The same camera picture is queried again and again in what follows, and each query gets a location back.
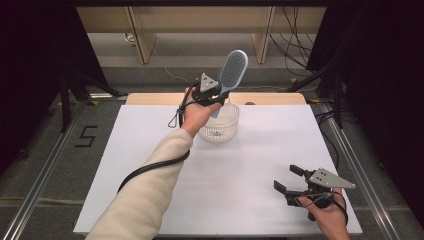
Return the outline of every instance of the sleeve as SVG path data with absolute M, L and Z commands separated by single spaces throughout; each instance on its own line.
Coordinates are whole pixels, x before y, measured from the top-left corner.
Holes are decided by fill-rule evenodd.
M 144 165 L 178 158 L 192 144 L 191 135 L 179 129 L 158 144 Z M 153 239 L 159 232 L 183 164 L 153 169 L 131 179 L 109 204 L 86 239 Z

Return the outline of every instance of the human hand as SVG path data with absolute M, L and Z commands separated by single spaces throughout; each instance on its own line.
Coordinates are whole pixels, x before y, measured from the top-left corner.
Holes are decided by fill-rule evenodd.
M 333 198 L 342 207 L 346 208 L 346 203 L 343 199 L 342 189 L 333 188 Z M 330 240 L 345 240 L 350 239 L 347 233 L 346 220 L 343 212 L 334 204 L 327 208 L 318 208 L 309 198 L 299 197 L 299 202 L 311 212 L 321 229 L 322 233 Z
M 190 91 L 187 99 L 192 98 L 191 93 L 195 89 L 196 88 L 193 88 Z M 194 138 L 199 132 L 200 128 L 206 125 L 211 114 L 221 107 L 222 106 L 220 103 L 214 103 L 206 107 L 197 103 L 187 105 L 184 111 L 184 123 L 181 128 L 190 133 L 190 135 Z

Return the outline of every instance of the clear plastic basket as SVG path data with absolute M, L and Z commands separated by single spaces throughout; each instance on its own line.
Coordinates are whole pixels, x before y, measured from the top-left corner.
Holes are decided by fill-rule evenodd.
M 210 142 L 225 142 L 237 133 L 240 109 L 232 103 L 225 103 L 217 118 L 209 118 L 206 125 L 200 129 L 200 136 Z

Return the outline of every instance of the blue brush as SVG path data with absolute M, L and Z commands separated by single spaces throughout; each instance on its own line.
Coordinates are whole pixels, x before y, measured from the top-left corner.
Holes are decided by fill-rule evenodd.
M 230 91 L 240 84 L 248 63 L 247 54 L 241 50 L 232 51 L 228 55 L 218 76 L 218 80 L 221 84 L 220 96 L 225 96 L 227 98 Z M 211 117 L 216 118 L 218 114 L 219 110 L 213 112 Z

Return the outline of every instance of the white tabletop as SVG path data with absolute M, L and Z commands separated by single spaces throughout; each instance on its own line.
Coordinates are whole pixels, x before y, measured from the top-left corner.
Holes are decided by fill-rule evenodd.
M 323 167 L 336 173 L 308 105 L 239 106 L 236 136 L 216 144 L 195 138 L 173 199 L 163 236 L 304 236 L 321 234 L 307 210 L 287 206 L 273 187 L 304 191 L 289 170 Z M 122 180 L 140 167 L 156 144 L 174 129 L 177 106 L 122 106 L 74 232 L 88 233 L 116 195 Z M 348 231 L 362 233 L 348 198 Z

